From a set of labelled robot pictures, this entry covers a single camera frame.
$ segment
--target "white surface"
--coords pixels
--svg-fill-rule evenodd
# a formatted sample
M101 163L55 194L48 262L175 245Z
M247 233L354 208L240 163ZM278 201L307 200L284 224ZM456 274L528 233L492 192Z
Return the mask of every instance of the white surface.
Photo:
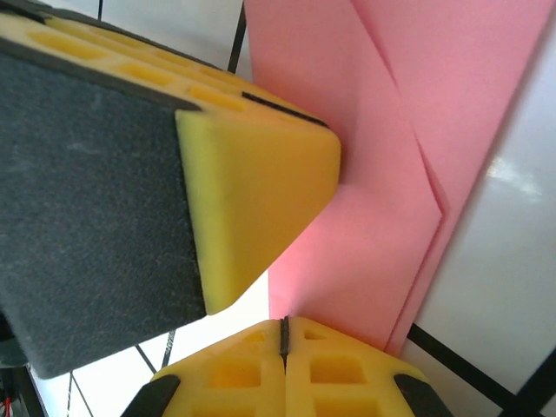
M556 344L556 25L418 324L517 392Z
M106 0L103 21L228 67L242 0Z
M164 350L166 349L167 341L168 333L165 333L139 344L156 370L160 369L162 366L162 359L164 358Z
M103 417L121 415L153 376L135 347L80 367L73 375L93 415ZM76 387L71 388L71 394L77 394Z
M69 415L71 417L90 417L89 410L87 406L85 406L85 401L83 397L77 391L77 387L75 384L71 387L71 397L69 398Z
M434 390L455 417L495 417L502 411L500 407L411 341L405 344L401 359L414 364L427 374Z
M253 82L253 71L251 69L251 50L249 49L249 28L245 31L242 53L240 54L240 60L237 63L237 70L235 73L238 76Z
M68 413L68 389L70 388L70 374L64 374L51 380L40 380L31 369L36 389L41 395L44 408L51 417Z
M58 9L78 11L90 17L98 16L98 0L41 0Z

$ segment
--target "pink paper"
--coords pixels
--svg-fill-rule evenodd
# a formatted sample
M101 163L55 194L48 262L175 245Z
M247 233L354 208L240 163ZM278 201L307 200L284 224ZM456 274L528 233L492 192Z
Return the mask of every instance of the pink paper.
M553 0L246 1L255 81L342 140L338 194L270 270L273 317L395 353Z

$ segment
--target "red cable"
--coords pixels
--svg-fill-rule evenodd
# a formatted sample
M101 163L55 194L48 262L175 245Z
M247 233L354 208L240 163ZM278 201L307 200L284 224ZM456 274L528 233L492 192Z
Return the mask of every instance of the red cable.
M3 402L3 404L6 407L5 417L10 417L10 403L11 403L11 398L10 397L6 398L6 400Z

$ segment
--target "dark gray felt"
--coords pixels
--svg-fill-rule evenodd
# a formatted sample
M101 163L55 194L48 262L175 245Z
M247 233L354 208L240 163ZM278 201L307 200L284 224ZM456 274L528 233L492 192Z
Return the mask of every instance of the dark gray felt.
M87 71L29 54L0 50L0 302L31 363L50 377L205 309L179 101L98 74L87 81Z

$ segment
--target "black line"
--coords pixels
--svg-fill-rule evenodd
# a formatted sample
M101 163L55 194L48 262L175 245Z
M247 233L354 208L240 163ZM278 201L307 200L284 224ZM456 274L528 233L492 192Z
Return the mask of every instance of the black line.
M284 372L288 366L289 354L289 317L280 319L280 356L284 361Z
M172 353L172 347L174 346L175 330L168 333L168 340L166 341L166 350L164 350L164 357L162 358L162 367L167 367L170 362L170 354Z
M515 409L504 410L499 417L518 417L523 409L540 413L550 399L556 395L556 347L540 364L517 393Z
M149 360L147 355L143 352L141 347L139 345L136 345L136 349L137 349L137 352L139 352L139 355L141 355L142 359L145 361L145 363L147 364L147 366L151 370L151 372L153 374L156 374L156 368L153 366L152 362Z
M104 1L98 0L98 16L96 17L98 20L103 20L103 6Z
M232 52L229 55L228 62L228 71L234 74L237 71L237 64L240 61L240 54L242 53L243 38L245 37L246 28L247 20L245 19L245 6L242 3L240 18L237 21L237 28L235 29L234 44L232 45Z
M265 98L256 96L255 94L248 93L247 91L242 92L242 97L247 98L248 100L251 100L252 102L262 104L263 106L270 107L271 109L281 111L282 113L286 113L287 115L291 115L291 116L297 117L299 119L306 120L306 121L314 123L314 124L318 124L319 126L322 126L323 128L330 129L326 123L324 123L320 119L317 119L316 117L304 115L303 113L300 113L299 111L289 109L289 108L284 107L284 106L282 106L281 104L278 104L278 103L270 102L269 100L267 100Z
M81 395L81 398L82 398L83 402L85 403L85 406L86 406L86 408L87 408L87 411L89 411L90 417L93 417L93 412L90 411L89 404L87 403L87 400L85 400L85 396L83 395L83 391L82 391L81 388L79 387L79 384L77 383L76 377L73 375L73 371L71 371L71 372L69 373L69 377L73 380L73 383L76 384L77 391L79 391L79 395Z
M438 362L450 369L477 391L485 395L490 401L502 408L502 410L510 413L503 414L504 417L543 417L540 413L540 408L529 407L529 404L520 400L518 395L514 395L509 390L502 387L502 385L500 385L497 381L482 372L471 362L463 359L452 349L442 344L440 341L437 341L433 336L416 324L413 324L410 328L407 338L425 352L433 356ZM544 378L549 375L555 375L554 366L556 366L556 364L553 363L554 359L554 357L551 358L549 356L549 358L545 361L545 363L548 362L549 365L547 366L547 369L542 371L542 375L539 377L538 381L535 381L533 387L529 387L527 389L530 394L532 393L531 389L539 389L539 384L546 383Z
M413 324L407 338L433 356L462 380L483 393L488 399L504 409L513 405L514 395L476 366L463 359L452 349L437 341L425 330Z
M69 376L69 386L68 386L68 413L66 413L66 417L70 417L70 409L71 409L71 385L73 378L71 378L71 375Z

